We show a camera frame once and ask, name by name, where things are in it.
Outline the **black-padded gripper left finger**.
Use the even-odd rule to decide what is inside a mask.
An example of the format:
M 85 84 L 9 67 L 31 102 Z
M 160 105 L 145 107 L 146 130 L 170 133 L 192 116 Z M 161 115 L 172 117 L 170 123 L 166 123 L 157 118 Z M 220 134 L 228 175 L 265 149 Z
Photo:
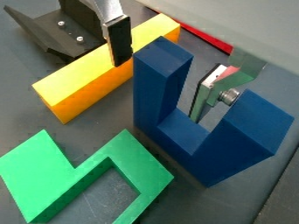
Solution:
M 110 59 L 118 67 L 132 57 L 130 18 L 122 12 L 118 0 L 80 0 L 96 13 Z

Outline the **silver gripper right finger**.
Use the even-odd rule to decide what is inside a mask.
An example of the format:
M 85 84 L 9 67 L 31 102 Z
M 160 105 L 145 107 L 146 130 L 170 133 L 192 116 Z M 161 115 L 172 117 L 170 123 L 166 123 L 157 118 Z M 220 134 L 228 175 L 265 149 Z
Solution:
M 250 82 L 265 65 L 254 55 L 233 48 L 228 66 L 217 64 L 198 81 L 188 114 L 193 122 L 200 121 L 217 102 L 233 104 L 238 97 L 236 87 Z

